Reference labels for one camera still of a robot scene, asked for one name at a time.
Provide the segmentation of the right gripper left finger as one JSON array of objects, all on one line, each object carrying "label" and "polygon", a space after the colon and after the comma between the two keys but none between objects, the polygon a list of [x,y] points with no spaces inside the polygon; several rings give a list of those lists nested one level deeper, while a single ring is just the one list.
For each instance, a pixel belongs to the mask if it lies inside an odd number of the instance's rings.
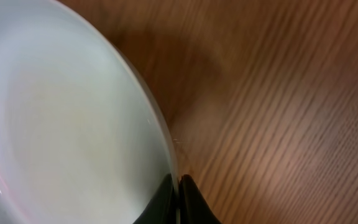
[{"label": "right gripper left finger", "polygon": [[176,224],[177,202],[173,179],[167,174],[134,224]]}]

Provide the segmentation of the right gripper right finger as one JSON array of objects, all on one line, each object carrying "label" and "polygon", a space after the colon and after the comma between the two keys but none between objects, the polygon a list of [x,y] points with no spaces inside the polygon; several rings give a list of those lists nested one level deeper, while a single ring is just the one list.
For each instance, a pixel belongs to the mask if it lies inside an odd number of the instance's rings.
[{"label": "right gripper right finger", "polygon": [[181,177],[179,193],[181,224],[221,224],[190,175]]}]

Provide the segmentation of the light blue plate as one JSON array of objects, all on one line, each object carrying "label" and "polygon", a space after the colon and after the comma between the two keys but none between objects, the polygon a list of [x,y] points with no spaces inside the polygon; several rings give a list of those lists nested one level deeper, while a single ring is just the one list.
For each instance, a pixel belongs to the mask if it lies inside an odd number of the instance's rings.
[{"label": "light blue plate", "polygon": [[134,223],[178,197],[142,77],[58,1],[0,1],[0,223]]}]

